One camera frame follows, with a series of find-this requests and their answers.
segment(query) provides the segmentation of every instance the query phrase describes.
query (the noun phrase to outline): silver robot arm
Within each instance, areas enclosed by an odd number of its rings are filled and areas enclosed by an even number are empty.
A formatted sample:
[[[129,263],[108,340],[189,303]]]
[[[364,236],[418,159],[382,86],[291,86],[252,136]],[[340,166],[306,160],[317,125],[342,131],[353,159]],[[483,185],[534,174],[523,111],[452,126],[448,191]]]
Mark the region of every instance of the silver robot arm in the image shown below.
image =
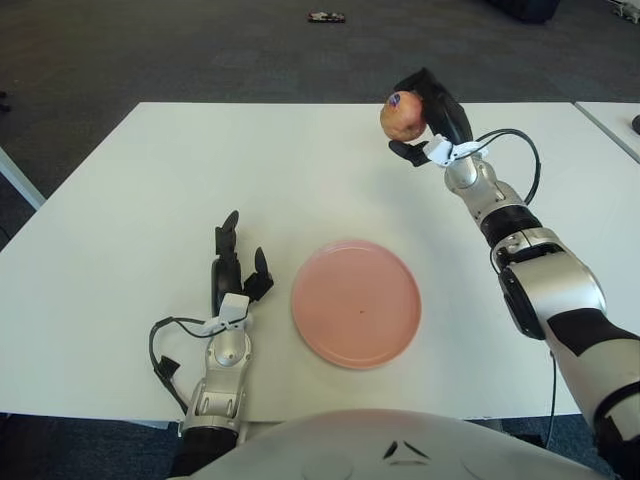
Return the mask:
[[[445,183],[467,206],[491,247],[518,329],[544,340],[600,455],[637,478],[640,452],[640,338],[611,324],[597,279],[478,156],[453,161]]]

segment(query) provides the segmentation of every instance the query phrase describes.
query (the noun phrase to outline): black cable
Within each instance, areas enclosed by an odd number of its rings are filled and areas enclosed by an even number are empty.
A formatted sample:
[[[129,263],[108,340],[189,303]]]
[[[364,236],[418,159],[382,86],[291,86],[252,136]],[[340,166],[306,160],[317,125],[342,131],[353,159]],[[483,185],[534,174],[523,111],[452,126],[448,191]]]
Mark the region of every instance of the black cable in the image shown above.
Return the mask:
[[[475,153],[478,153],[480,150],[485,148],[491,142],[493,142],[494,140],[497,140],[503,135],[515,135],[517,137],[522,138],[525,142],[529,144],[529,146],[531,147],[531,150],[533,151],[533,156],[536,161],[536,167],[535,167],[535,172],[533,174],[533,182],[531,184],[531,189],[529,190],[529,193],[527,193],[527,196],[524,199],[524,203],[529,205],[533,200],[533,197],[535,197],[536,192],[538,191],[538,186],[540,185],[540,172],[542,170],[542,164],[540,163],[540,155],[538,154],[538,149],[536,148],[535,143],[533,143],[533,140],[531,140],[531,138],[529,138],[529,136],[526,133],[520,130],[517,130],[515,128],[500,128],[498,130],[494,130],[493,132],[485,133],[481,137],[478,137],[476,139],[476,142],[480,142],[488,137],[493,137],[493,138],[491,138],[489,141],[482,144],[479,148],[477,148],[473,152],[467,153],[466,155],[463,155],[461,157],[457,157],[457,160],[460,160],[462,158],[467,158]]]
[[[151,328],[151,330],[149,331],[149,359],[151,360],[151,365],[153,366],[153,371],[155,372],[156,376],[158,377],[158,379],[160,380],[162,385],[164,385],[164,387],[169,391],[169,393],[175,399],[175,401],[178,402],[178,405],[180,405],[180,408],[182,409],[182,412],[186,415],[187,414],[187,410],[188,410],[188,406],[187,406],[186,402],[180,397],[180,394],[176,390],[176,387],[173,385],[173,382],[171,381],[171,378],[168,378],[164,374],[164,372],[162,371],[162,368],[160,367],[160,362],[158,362],[158,359],[156,358],[156,355],[155,355],[155,353],[153,351],[153,341],[154,341],[154,339],[156,337],[156,333],[158,333],[158,330],[160,330],[163,327],[166,327],[167,325],[169,325],[171,323],[177,324],[187,334],[189,334],[189,335],[191,335],[192,337],[195,337],[195,338],[211,338],[211,337],[215,337],[217,334],[224,332],[224,330],[220,330],[218,332],[212,332],[212,333],[209,333],[209,334],[206,334],[206,335],[199,335],[197,333],[192,332],[187,327],[185,327],[184,323],[193,323],[193,324],[196,324],[196,325],[202,325],[204,323],[202,320],[194,320],[193,318],[167,317],[167,318],[165,318],[163,320],[160,320],[159,322],[156,322],[153,325],[153,327]]]
[[[553,356],[553,353],[549,352],[551,355],[551,359],[553,360],[553,391],[551,393],[551,414],[549,415],[549,427],[547,428],[547,440],[545,442],[544,448],[549,448],[549,444],[551,443],[551,435],[553,434],[553,420],[555,419],[556,414],[556,387],[558,384],[558,369],[556,367],[556,357]]]
[[[489,250],[489,263],[491,264],[493,271],[496,272],[496,275],[500,275],[500,271],[496,267],[496,264],[493,263],[493,257],[491,256],[492,253],[493,253],[493,250]]]

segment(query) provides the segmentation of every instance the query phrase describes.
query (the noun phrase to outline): floor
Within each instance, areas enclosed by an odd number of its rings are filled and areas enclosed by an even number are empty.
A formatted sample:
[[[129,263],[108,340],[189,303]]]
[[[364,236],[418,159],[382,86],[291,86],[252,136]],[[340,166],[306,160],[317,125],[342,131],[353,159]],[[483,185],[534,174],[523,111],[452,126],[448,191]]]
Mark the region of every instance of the floor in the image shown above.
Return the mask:
[[[307,24],[319,8],[347,23]],[[379,103],[424,65],[464,102],[638,102],[639,45],[640,27],[604,0],[562,0],[546,25],[482,0],[0,0],[0,90],[14,107],[0,145],[50,196],[140,101]],[[32,214],[0,178],[0,249]],[[98,464],[92,478],[163,478],[175,443],[111,422],[14,416],[0,428],[3,478],[82,478]],[[589,439],[579,417],[557,435],[567,455]]]

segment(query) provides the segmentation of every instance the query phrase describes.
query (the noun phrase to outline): white table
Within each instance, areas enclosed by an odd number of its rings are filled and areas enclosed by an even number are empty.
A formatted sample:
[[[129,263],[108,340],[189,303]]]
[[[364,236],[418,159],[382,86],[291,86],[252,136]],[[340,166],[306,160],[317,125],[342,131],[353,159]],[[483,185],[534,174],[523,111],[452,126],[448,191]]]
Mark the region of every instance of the white table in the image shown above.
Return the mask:
[[[631,128],[640,115],[640,103],[577,102],[576,107],[640,163],[640,134]]]
[[[388,151],[378,110],[136,107],[0,253],[0,411],[181,418],[151,371],[147,334],[168,315],[209,315],[213,229],[238,209],[244,274],[261,245],[276,281],[253,308],[249,420],[357,407],[547,415],[545,345],[513,326],[488,247],[443,172]],[[629,221],[640,208],[635,162],[568,103],[471,104],[467,112],[478,135],[515,127],[537,142],[534,212],[597,272],[610,319],[640,330],[640,226]],[[507,138],[491,147],[500,177],[524,194],[533,173],[526,144]],[[395,252],[423,299],[411,346],[371,371],[318,358],[289,311],[298,267],[345,238]],[[157,351],[182,363],[178,388],[190,395],[205,343],[165,330]],[[577,412],[562,381],[557,412]]]

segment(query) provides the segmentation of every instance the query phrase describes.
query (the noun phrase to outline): white cable clip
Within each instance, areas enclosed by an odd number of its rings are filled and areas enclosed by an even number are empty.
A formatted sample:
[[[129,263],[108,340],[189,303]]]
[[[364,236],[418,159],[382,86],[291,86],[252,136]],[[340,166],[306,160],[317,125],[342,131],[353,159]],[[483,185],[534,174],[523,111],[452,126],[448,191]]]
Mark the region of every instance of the white cable clip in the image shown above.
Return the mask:
[[[427,143],[423,152],[429,160],[441,167],[448,167],[452,162],[460,157],[473,153],[480,158],[484,158],[489,153],[487,147],[482,147],[480,142],[466,142],[460,145],[454,145],[445,137],[437,134],[429,143]]]
[[[244,330],[251,320],[248,312],[250,301],[251,299],[246,295],[227,293],[222,299],[220,313],[202,324],[200,334],[210,335],[224,330]]]

